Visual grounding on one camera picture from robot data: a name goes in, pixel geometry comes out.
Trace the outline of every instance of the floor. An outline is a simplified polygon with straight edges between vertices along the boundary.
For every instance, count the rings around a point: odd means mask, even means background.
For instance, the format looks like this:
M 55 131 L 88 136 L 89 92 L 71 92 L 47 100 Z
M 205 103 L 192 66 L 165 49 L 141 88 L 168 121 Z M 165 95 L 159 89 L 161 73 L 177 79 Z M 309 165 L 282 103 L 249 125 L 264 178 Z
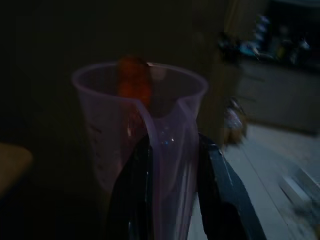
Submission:
M 243 181 L 268 240 L 315 240 L 312 229 L 298 218 L 279 187 L 279 179 L 311 161 L 311 136 L 260 125 L 249 125 L 247 137 L 229 146 L 224 156 Z M 189 240 L 206 240 L 196 199 Z

